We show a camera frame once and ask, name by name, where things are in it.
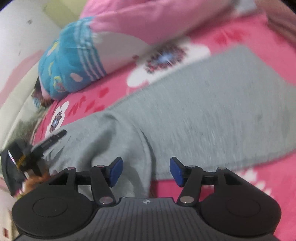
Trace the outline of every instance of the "logo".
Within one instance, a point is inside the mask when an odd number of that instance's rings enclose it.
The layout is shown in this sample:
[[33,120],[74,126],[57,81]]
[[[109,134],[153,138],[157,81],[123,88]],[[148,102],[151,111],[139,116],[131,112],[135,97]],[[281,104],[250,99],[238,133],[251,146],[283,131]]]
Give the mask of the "logo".
[[151,203],[151,201],[146,199],[146,200],[143,201],[143,203],[147,205],[147,204]]

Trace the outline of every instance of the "bed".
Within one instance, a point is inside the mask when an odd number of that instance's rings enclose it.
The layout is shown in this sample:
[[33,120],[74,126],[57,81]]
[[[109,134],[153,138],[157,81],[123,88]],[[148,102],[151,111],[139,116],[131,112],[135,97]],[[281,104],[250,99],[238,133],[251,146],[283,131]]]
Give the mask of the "bed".
[[[117,70],[81,91],[69,94],[61,101],[55,101],[40,123],[33,142],[38,143],[52,131],[104,110],[184,64],[208,58],[238,44],[249,47],[283,79],[296,85],[296,49],[267,26],[265,14],[253,14],[195,29],[146,56],[135,56],[135,63]],[[164,52],[171,53],[170,59],[154,64],[152,60],[162,58]],[[296,154],[292,153],[280,160],[237,170],[238,175],[280,204],[282,218],[275,235],[283,241],[294,240],[296,236],[295,161]],[[177,187],[173,180],[152,182],[151,193],[154,196],[172,196],[176,199],[180,192],[181,188]],[[211,187],[204,188],[202,197],[211,192]]]

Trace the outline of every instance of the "white wall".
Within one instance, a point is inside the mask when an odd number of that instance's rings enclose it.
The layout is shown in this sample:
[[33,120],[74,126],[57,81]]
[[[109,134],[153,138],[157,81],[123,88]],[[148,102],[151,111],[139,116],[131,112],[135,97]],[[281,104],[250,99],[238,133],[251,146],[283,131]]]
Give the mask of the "white wall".
[[[42,12],[47,2],[14,0],[0,12],[0,93],[10,81],[20,80],[24,71],[38,61],[36,56],[40,57],[42,51],[57,39],[60,28]],[[7,225],[4,216],[15,200],[2,186],[0,183],[0,241],[6,241],[2,235],[2,228]]]
[[0,12],[0,91],[21,61],[46,50],[60,28],[42,9],[48,0],[14,0]]

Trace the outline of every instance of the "blue cloth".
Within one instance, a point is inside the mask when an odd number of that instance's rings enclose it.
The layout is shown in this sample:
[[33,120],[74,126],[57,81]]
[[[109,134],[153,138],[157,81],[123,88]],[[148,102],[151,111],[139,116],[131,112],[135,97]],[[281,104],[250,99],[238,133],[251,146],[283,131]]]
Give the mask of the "blue cloth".
[[67,25],[40,59],[39,79],[52,99],[61,100],[106,75],[92,41],[92,19]]
[[34,103],[35,107],[36,107],[37,109],[39,109],[39,107],[40,107],[40,105],[41,105],[40,100],[39,100],[38,98],[34,97],[34,98],[33,98],[33,103]]

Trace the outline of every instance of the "blue gripper pad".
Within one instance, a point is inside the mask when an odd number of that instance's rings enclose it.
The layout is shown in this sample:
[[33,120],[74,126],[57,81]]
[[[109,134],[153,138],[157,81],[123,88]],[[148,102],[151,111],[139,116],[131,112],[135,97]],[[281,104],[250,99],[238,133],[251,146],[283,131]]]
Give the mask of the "blue gripper pad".
[[182,175],[182,169],[177,165],[173,158],[170,159],[170,172],[173,175],[176,184],[179,187],[183,187],[185,183]]
[[109,187],[114,187],[115,184],[117,183],[118,181],[118,178],[120,177],[121,173],[122,173],[122,170],[123,170],[123,160],[122,158],[116,158],[115,160],[115,164],[111,164],[110,166],[110,177],[109,177],[109,180],[110,180],[110,184],[109,184]]

